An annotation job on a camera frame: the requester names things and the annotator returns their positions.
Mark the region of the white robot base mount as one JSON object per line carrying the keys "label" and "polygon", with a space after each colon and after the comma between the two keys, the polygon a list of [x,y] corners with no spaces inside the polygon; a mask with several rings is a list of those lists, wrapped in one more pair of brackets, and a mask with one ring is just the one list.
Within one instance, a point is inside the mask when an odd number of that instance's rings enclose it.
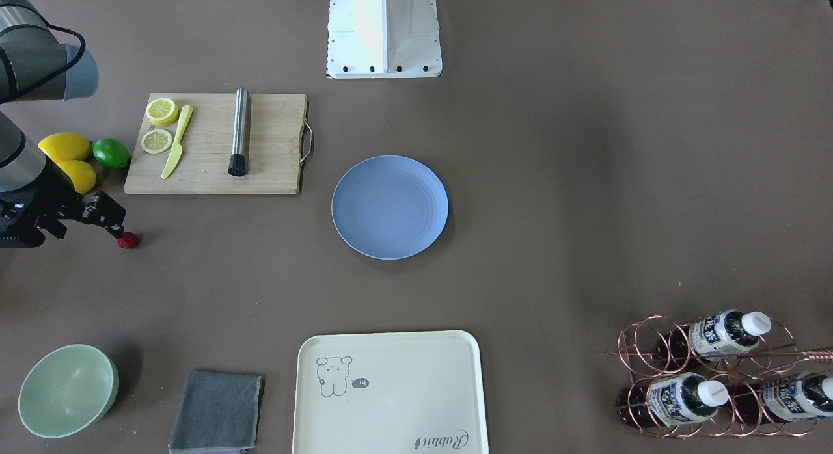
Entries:
{"label": "white robot base mount", "polygon": [[443,72],[437,0],[329,0],[325,75],[414,79]]}

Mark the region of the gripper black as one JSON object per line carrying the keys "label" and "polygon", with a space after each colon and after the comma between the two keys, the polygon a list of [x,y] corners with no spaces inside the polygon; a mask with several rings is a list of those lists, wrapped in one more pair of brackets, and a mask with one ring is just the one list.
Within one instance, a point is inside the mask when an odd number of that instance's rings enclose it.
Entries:
{"label": "gripper black", "polygon": [[65,175],[42,174],[26,187],[2,193],[1,247],[39,247],[46,240],[45,232],[63,239],[66,226],[62,221],[78,218],[120,239],[126,215],[105,191],[81,196]]}

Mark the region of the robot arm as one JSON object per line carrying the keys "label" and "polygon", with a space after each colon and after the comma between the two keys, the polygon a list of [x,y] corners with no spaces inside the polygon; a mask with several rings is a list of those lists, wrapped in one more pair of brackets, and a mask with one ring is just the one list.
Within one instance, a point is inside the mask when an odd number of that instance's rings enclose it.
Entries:
{"label": "robot arm", "polygon": [[[98,68],[81,35],[60,43],[29,0],[1,0],[3,103],[86,98],[98,88]],[[104,191],[78,193],[68,175],[9,117],[1,116],[1,234],[3,248],[33,248],[46,234],[62,239],[65,222],[123,235],[126,210]]]}

